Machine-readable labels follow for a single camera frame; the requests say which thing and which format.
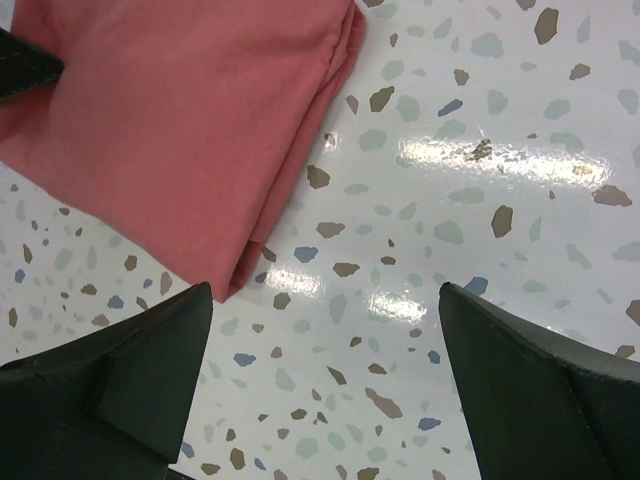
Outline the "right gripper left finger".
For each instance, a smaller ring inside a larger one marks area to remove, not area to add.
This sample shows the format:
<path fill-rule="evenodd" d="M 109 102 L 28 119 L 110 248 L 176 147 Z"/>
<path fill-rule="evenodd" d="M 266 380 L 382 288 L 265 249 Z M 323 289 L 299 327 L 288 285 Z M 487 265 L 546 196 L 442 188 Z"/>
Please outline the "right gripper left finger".
<path fill-rule="evenodd" d="M 4 479 L 179 479 L 211 287 L 1 367 Z"/>

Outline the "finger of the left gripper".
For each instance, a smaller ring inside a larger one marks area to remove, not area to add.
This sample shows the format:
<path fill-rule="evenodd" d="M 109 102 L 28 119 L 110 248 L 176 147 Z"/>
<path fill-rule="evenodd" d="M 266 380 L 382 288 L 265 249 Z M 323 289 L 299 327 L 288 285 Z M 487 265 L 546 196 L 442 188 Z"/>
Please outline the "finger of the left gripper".
<path fill-rule="evenodd" d="M 54 86 L 64 62 L 42 47 L 1 29 L 1 103 Z"/>

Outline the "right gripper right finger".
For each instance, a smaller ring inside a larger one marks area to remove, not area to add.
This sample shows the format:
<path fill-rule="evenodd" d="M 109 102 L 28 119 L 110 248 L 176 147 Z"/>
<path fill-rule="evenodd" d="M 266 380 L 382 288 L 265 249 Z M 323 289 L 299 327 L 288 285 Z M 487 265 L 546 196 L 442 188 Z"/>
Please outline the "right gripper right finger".
<path fill-rule="evenodd" d="M 482 478 L 638 478 L 637 362 L 450 282 L 438 311 Z"/>

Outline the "dusty pink t shirt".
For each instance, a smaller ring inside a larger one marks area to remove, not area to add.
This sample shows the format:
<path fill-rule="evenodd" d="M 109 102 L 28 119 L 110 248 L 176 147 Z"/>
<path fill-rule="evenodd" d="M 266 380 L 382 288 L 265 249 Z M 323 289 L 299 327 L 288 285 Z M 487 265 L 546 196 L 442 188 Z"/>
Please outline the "dusty pink t shirt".
<path fill-rule="evenodd" d="M 243 288 L 366 36 L 353 1 L 19 1 L 59 82 L 1 158 L 225 301 Z"/>

